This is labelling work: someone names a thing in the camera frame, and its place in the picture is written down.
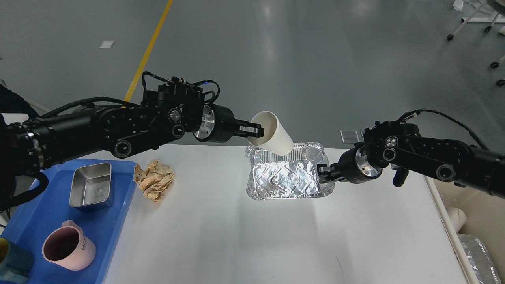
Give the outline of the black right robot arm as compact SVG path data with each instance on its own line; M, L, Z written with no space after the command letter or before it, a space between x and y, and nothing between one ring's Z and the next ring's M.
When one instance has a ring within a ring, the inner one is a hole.
M338 162L317 165L319 183L339 181L358 185L379 178L383 169L390 166L396 172L395 187L401 187L413 171L504 198L504 154L491 151L471 128L435 110L428 112L464 128L476 144L422 137L418 126L408 123L422 112L421 108L406 112L394 121L376 121L372 128L364 130L364 140L343 153Z

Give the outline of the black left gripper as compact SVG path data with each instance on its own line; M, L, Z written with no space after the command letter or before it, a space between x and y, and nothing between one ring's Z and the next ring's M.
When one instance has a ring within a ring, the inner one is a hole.
M203 107L200 128L193 133L199 142L225 143L236 137L263 137L261 124L235 119L232 111L224 106L206 104Z

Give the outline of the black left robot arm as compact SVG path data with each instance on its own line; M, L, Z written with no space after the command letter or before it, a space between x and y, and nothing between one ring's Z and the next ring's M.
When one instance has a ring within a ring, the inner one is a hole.
M27 203L49 185L43 170L108 151L124 159L193 133L200 142L224 143L233 136L259 138L265 124L238 120L215 104L217 91L204 92L213 80L142 73L141 104L110 97L81 99L41 117L8 124L1 117L1 211Z

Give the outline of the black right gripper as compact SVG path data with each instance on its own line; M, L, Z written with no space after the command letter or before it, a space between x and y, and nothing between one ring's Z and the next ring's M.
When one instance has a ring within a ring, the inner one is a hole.
M363 145L355 146L343 153L337 163L317 165L320 184L338 181L359 185L379 178L382 172L382 169L373 167L368 161Z

